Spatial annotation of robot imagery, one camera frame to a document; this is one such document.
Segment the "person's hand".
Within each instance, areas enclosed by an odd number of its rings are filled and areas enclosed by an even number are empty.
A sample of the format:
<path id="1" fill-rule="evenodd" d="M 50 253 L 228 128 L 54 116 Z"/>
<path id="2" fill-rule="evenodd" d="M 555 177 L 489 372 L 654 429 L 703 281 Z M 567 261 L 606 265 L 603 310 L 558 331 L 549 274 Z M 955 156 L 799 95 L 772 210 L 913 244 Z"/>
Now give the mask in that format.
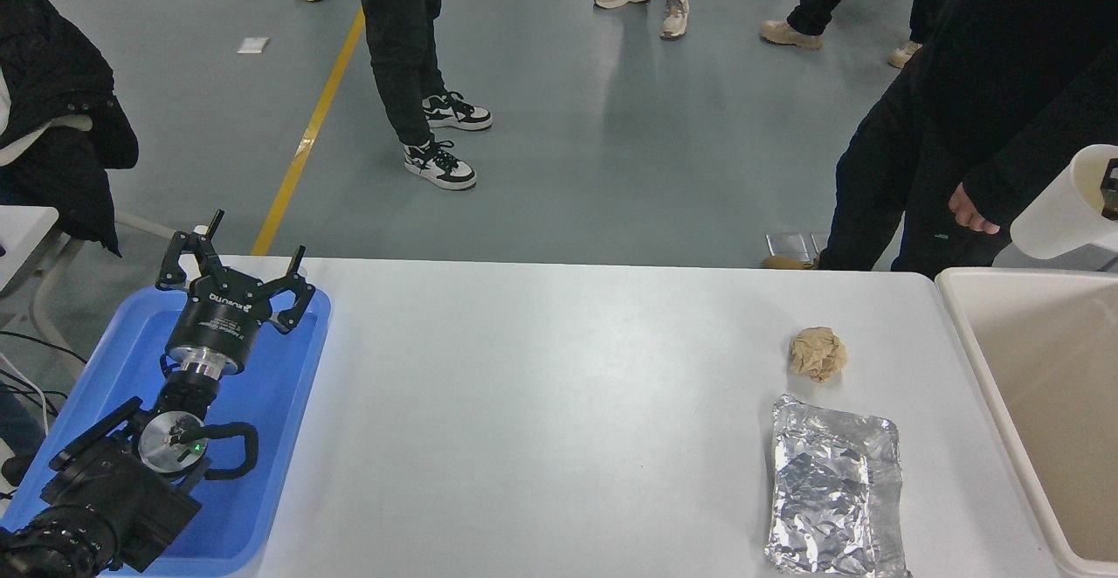
<path id="1" fill-rule="evenodd" d="M 1001 225 L 986 219 L 976 208 L 976 205 L 967 195 L 961 183 L 956 184 L 951 197 L 948 200 L 948 209 L 956 224 L 974 233 L 986 233 L 986 235 L 997 235 L 1001 233 Z"/>

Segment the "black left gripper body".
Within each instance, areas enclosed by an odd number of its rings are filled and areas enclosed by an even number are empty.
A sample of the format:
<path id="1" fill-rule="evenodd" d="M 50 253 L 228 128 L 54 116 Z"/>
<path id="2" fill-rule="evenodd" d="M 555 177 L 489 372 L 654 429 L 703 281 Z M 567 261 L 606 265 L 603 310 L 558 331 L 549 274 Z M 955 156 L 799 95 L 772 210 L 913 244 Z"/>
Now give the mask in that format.
<path id="1" fill-rule="evenodd" d="M 207 348 L 224 357 L 225 367 L 244 367 L 262 323 L 269 316 L 268 300 L 259 294 L 262 285 L 262 279 L 237 271 L 192 279 L 184 309 L 165 344 L 167 356 L 183 363 L 189 351 Z"/>

